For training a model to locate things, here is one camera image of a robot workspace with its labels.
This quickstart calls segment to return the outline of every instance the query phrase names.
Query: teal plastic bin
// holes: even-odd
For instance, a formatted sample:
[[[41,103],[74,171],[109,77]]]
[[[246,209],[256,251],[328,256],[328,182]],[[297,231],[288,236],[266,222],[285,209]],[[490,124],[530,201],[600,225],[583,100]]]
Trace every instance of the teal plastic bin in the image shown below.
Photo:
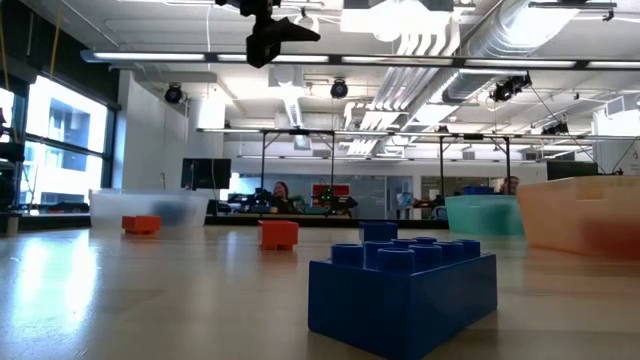
[[[449,229],[472,235],[524,235],[516,196],[464,195],[445,199]]]

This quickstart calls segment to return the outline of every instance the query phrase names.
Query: monitor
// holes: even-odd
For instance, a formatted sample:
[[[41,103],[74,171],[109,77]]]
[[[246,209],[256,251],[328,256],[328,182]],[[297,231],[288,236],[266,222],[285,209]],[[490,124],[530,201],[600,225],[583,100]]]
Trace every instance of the monitor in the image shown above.
[[[228,189],[231,159],[182,160],[182,188]]]
[[[547,180],[598,175],[598,164],[581,161],[548,161]]]

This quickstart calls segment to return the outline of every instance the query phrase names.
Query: orange plastic bin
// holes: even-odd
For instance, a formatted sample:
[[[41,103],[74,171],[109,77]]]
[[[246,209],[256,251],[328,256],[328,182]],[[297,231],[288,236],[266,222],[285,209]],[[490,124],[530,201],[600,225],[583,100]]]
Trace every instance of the orange plastic bin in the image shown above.
[[[123,216],[122,228],[128,234],[148,235],[160,230],[160,216]]]
[[[640,177],[588,176],[518,187],[532,247],[640,259]]]
[[[279,220],[258,223],[262,250],[293,250],[293,246],[298,244],[297,223]]]

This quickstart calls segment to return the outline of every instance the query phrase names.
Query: lego stud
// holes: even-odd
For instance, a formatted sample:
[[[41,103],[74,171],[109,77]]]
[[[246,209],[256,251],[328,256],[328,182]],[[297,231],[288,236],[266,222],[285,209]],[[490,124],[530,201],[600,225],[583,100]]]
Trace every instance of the lego stud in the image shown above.
[[[378,270],[399,274],[413,274],[416,270],[415,252],[401,248],[379,249]]]
[[[442,266],[442,248],[437,245],[411,245],[416,253],[416,271],[425,271]]]
[[[336,244],[331,246],[331,262],[336,265],[362,267],[364,251],[358,244]]]
[[[393,247],[391,241],[367,241],[364,243],[364,268],[378,268],[378,250]]]
[[[413,238],[413,240],[417,241],[418,244],[422,244],[422,245],[433,245],[433,243],[438,242],[438,239],[436,238],[432,238],[432,237],[418,237],[418,238]]]
[[[449,265],[464,260],[464,247],[460,243],[454,242],[437,242],[433,245],[438,245],[442,248],[442,264]]]
[[[464,248],[464,258],[473,259],[480,257],[480,242],[478,240],[456,240]]]
[[[393,246],[408,249],[409,245],[415,245],[418,242],[413,239],[394,239],[391,240],[393,242]]]

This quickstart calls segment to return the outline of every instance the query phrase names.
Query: overhead camera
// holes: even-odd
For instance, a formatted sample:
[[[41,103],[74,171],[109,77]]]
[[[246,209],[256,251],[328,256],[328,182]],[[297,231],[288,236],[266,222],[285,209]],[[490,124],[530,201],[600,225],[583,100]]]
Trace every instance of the overhead camera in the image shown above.
[[[522,89],[533,85],[529,73],[524,76],[512,76],[504,82],[496,83],[496,88],[489,94],[495,102],[509,101],[512,97],[522,92]]]
[[[335,79],[331,86],[331,97],[334,99],[344,99],[349,94],[349,87],[344,79]]]
[[[169,84],[169,89],[166,93],[164,93],[164,99],[169,104],[180,104],[183,103],[187,96],[182,91],[182,84],[180,83],[171,83]]]
[[[247,37],[247,62],[261,68],[280,55],[280,47],[286,41],[318,41],[320,35],[302,26],[293,24],[284,17],[278,21],[271,18],[273,6],[281,0],[216,0],[216,4],[229,4],[240,9],[240,15],[255,15],[256,23]]]
[[[566,122],[560,122],[557,124],[553,124],[551,126],[546,126],[542,129],[541,135],[558,135],[558,134],[568,134],[569,126]]]

